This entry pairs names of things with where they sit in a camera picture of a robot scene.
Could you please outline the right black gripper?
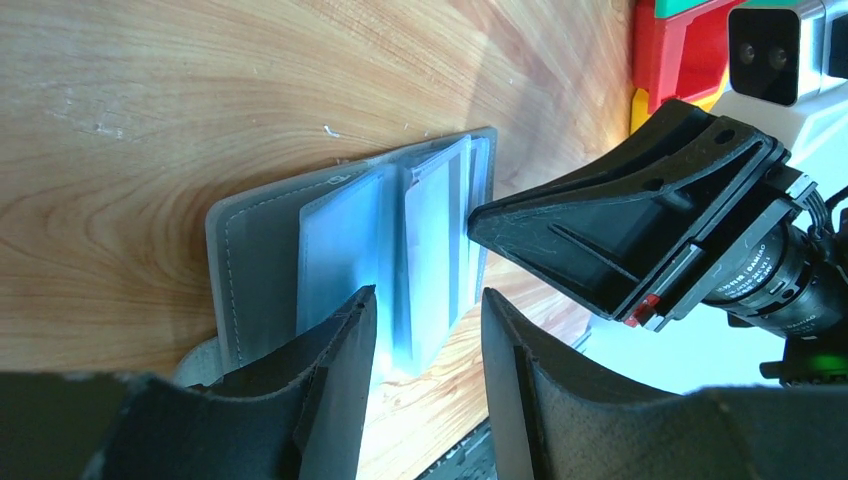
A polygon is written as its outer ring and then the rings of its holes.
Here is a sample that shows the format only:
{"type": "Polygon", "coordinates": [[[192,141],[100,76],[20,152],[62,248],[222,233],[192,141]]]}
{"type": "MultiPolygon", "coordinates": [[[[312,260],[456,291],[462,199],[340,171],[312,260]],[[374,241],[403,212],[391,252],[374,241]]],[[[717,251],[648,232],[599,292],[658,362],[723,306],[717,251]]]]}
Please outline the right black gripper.
{"type": "Polygon", "coordinates": [[[696,305],[781,337],[760,373],[847,380],[847,231],[776,138],[672,100],[596,161],[478,207],[472,240],[593,313],[660,331],[696,305]]]}

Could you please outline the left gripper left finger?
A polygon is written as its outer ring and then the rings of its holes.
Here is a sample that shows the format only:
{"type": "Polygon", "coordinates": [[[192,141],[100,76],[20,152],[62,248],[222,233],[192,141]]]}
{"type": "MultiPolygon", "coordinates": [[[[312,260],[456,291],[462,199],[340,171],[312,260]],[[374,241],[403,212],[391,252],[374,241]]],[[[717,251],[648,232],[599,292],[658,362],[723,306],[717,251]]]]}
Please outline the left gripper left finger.
{"type": "Polygon", "coordinates": [[[210,386],[140,372],[5,372],[5,479],[352,479],[376,343],[360,288],[210,386]]]}

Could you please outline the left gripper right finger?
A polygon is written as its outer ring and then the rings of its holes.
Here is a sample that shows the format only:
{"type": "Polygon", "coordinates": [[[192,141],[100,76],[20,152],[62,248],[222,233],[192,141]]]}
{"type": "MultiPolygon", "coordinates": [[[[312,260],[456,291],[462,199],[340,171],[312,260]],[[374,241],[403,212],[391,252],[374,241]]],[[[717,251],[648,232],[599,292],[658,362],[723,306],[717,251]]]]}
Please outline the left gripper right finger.
{"type": "Polygon", "coordinates": [[[481,302],[485,389],[501,479],[843,479],[847,389],[677,395],[585,357],[499,291],[481,302]]]}

